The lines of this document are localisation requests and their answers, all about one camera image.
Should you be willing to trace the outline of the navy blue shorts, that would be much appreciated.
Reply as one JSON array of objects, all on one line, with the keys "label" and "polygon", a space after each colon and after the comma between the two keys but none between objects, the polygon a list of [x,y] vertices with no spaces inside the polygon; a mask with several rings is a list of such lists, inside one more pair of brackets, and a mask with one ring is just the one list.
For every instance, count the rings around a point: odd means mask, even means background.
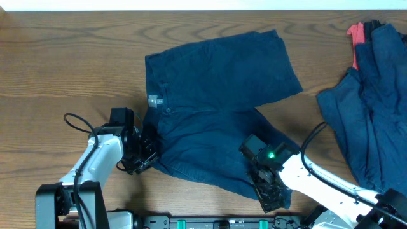
[{"label": "navy blue shorts", "polygon": [[159,154],[153,167],[256,198],[240,145],[250,135],[290,144],[258,108],[302,91],[277,32],[188,43],[147,55],[145,68],[144,126],[156,129]]}]

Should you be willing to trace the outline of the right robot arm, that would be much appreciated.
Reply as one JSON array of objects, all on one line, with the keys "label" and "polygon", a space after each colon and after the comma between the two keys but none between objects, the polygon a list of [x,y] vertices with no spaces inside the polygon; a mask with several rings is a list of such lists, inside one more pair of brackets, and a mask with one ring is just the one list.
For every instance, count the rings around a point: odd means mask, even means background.
[{"label": "right robot arm", "polygon": [[250,135],[239,148],[251,168],[247,175],[264,212],[285,206],[296,190],[319,203],[300,228],[406,228],[406,197],[394,189],[380,194],[324,170],[303,150],[276,148]]}]

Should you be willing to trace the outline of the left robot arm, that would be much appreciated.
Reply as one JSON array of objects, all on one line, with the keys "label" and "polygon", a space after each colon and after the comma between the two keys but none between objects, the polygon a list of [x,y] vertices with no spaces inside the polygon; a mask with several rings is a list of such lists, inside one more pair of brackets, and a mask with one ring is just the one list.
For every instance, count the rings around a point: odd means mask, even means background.
[{"label": "left robot arm", "polygon": [[38,188],[36,228],[144,228],[130,210],[108,211],[102,195],[113,169],[140,174],[159,157],[156,128],[137,128],[134,117],[129,108],[112,108],[108,123],[89,127],[88,146],[75,166],[57,183]]}]

